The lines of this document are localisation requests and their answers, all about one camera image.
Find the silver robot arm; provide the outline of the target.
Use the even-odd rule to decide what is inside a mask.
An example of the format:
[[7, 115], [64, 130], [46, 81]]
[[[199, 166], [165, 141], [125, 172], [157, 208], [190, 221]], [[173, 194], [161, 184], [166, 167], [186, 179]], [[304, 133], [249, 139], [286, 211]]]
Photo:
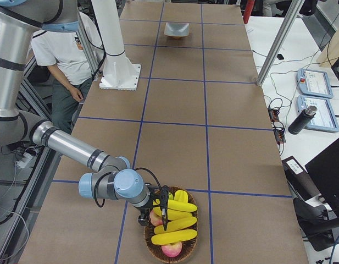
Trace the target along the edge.
[[75, 32], [80, 23], [76, 1], [0, 1], [0, 147], [29, 140], [60, 152], [91, 170], [79, 181], [81, 196], [124, 199], [140, 211], [143, 226], [158, 207], [167, 225], [167, 186], [145, 183], [128, 159], [112, 157], [15, 106], [34, 32]]

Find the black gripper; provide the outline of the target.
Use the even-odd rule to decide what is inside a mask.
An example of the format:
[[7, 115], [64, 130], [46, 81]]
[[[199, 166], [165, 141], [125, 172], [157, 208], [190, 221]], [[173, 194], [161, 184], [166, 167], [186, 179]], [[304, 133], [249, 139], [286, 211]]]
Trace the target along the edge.
[[[140, 215], [138, 217], [138, 223], [141, 226], [149, 226], [150, 224], [150, 211], [153, 208], [154, 194], [156, 188], [160, 188], [154, 185], [145, 185], [143, 190], [138, 196], [138, 201], [136, 202], [136, 208], [139, 210]], [[168, 226], [168, 209], [162, 208], [162, 222], [164, 231], [167, 230]]]

